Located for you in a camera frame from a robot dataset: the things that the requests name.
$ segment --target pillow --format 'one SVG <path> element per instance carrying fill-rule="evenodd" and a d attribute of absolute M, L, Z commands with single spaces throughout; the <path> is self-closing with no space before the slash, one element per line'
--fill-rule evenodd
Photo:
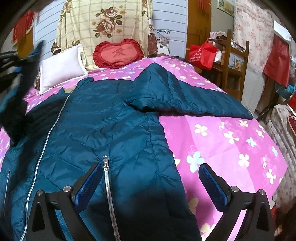
<path fill-rule="evenodd" d="M 121 68 L 144 57 L 139 43 L 133 39 L 124 39 L 121 43 L 104 41 L 96 46 L 93 58 L 98 67 Z"/>
<path fill-rule="evenodd" d="M 88 72 L 81 61 L 81 44 L 66 49 L 41 61 L 39 95 L 62 82 L 87 75 Z"/>

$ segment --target framed picture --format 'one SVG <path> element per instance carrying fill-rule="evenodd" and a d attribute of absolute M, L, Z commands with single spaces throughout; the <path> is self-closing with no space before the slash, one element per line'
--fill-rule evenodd
<path fill-rule="evenodd" d="M 217 0 L 217 8 L 234 17 L 234 0 Z"/>

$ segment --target wooden chair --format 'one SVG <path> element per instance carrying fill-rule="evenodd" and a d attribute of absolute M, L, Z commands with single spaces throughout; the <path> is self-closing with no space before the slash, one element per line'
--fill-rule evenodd
<path fill-rule="evenodd" d="M 241 52 L 231 47 L 231 39 L 232 39 L 232 33 L 230 29 L 228 29 L 227 31 L 226 40 L 210 39 L 210 41 L 214 41 L 217 44 L 220 44 L 225 47 L 224 63 L 221 64 L 218 62 L 214 62 L 213 69 L 218 71 L 216 85 L 221 86 L 222 90 L 224 90 L 227 94 L 238 99 L 239 101 L 242 101 L 242 94 L 244 91 L 244 79 L 246 77 L 250 43 L 249 41 L 247 41 L 245 51 Z M 243 59 L 243 65 L 242 65 L 241 71 L 229 67 L 230 53 L 234 53 L 235 55 Z M 233 86 L 229 86 L 230 84 L 229 84 L 228 73 L 237 78 L 235 82 L 238 82 L 238 85 L 235 86 L 235 84 L 233 84 L 235 88 L 233 88 Z"/>

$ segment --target jacket sleeve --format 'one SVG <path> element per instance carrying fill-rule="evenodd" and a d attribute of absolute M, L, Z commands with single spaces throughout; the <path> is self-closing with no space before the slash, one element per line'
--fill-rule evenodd
<path fill-rule="evenodd" d="M 149 65 L 135 79 L 124 101 L 140 111 L 253 119 L 235 98 L 178 81 L 172 73 L 156 63 Z"/>

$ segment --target red heart-shaped pillow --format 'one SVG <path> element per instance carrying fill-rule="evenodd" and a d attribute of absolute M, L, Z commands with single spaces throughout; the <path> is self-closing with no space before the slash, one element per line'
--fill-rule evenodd
<path fill-rule="evenodd" d="M 143 57 L 139 43 L 133 39 L 124 39 L 121 43 L 104 41 L 96 46 L 93 54 L 98 67 L 112 69 L 121 68 Z"/>

